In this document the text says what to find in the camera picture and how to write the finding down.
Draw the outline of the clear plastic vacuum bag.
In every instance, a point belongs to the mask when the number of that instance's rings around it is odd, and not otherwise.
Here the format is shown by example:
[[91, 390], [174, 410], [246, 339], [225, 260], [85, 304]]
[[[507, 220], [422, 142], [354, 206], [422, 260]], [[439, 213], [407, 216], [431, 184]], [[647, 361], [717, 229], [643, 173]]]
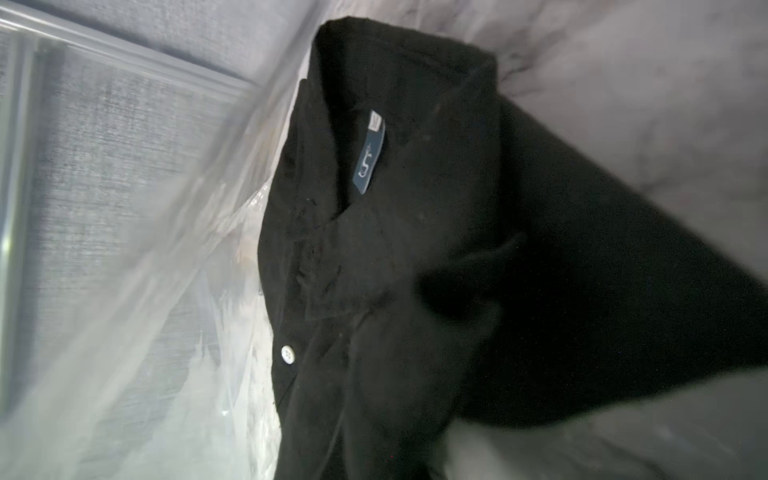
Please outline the clear plastic vacuum bag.
[[204, 158], [144, 194], [118, 266], [8, 414], [5, 479], [270, 479], [280, 428], [256, 244], [310, 42], [367, 17], [474, 44], [505, 96], [767, 274], [763, 1], [40, 1], [246, 80]]

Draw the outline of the black shirt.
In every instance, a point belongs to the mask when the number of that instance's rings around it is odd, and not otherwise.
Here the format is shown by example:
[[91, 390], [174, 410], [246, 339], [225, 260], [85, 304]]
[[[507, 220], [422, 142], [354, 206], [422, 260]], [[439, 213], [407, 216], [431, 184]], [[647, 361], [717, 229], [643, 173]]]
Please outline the black shirt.
[[497, 89], [495, 58], [324, 23], [258, 268], [279, 479], [425, 479], [521, 429], [767, 363], [767, 290]]

